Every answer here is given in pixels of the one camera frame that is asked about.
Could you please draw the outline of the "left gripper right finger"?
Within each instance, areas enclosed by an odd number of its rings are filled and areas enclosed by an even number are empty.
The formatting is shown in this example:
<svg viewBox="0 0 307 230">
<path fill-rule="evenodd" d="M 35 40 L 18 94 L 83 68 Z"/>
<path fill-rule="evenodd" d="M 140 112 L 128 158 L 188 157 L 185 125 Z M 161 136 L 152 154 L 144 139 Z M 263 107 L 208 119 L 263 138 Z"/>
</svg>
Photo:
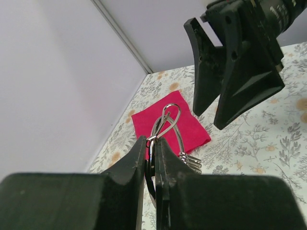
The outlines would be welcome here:
<svg viewBox="0 0 307 230">
<path fill-rule="evenodd" d="M 274 176 L 198 174 L 165 138 L 155 146 L 159 230 L 304 230 L 284 180 Z"/>
</svg>

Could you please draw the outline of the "large metal keyring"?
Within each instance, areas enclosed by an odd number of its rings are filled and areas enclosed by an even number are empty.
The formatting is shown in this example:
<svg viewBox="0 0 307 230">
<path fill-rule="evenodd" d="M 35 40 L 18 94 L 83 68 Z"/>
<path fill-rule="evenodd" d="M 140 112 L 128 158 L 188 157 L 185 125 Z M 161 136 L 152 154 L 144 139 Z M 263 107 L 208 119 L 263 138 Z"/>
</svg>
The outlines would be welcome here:
<svg viewBox="0 0 307 230">
<path fill-rule="evenodd" d="M 177 116 L 175 119 L 171 118 L 170 112 L 167 111 L 170 107 L 176 107 L 178 109 Z M 153 206 L 156 207 L 156 191 L 155 186 L 152 180 L 152 177 L 155 175 L 155 145 L 160 137 L 169 132 L 171 129 L 174 130 L 178 146 L 179 154 L 178 157 L 183 161 L 188 167 L 190 167 L 194 172 L 201 174 L 202 173 L 202 163 L 201 160 L 190 156 L 186 153 L 182 135 L 177 126 L 181 115 L 181 108 L 176 103 L 169 103 L 164 106 L 162 109 L 162 115 L 157 118 L 155 121 L 150 136 L 146 139 L 146 147 L 148 149 L 148 159 L 145 161 L 145 180 L 147 183 L 148 192 L 150 194 L 151 201 Z"/>
</svg>

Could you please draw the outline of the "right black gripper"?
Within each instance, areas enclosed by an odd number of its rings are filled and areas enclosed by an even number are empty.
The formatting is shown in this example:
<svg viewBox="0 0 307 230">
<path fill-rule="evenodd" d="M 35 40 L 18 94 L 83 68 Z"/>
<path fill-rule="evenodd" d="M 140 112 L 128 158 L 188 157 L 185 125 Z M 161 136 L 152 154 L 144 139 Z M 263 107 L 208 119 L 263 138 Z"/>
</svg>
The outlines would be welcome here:
<svg viewBox="0 0 307 230">
<path fill-rule="evenodd" d="M 184 29 L 194 56 L 193 112 L 200 116 L 220 94 L 214 125 L 222 130 L 242 113 L 279 92 L 283 53 L 277 37 L 306 9 L 305 0 L 216 0 Z"/>
</svg>

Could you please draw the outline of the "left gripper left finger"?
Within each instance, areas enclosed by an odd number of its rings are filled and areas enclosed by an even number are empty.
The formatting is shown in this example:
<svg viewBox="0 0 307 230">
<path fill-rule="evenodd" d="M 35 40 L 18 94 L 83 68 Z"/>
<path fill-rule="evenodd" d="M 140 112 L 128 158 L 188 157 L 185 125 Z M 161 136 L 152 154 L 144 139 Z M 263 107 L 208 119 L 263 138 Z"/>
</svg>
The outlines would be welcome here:
<svg viewBox="0 0 307 230">
<path fill-rule="evenodd" d="M 139 230 L 146 138 L 102 173 L 14 173 L 0 183 L 3 230 Z"/>
</svg>

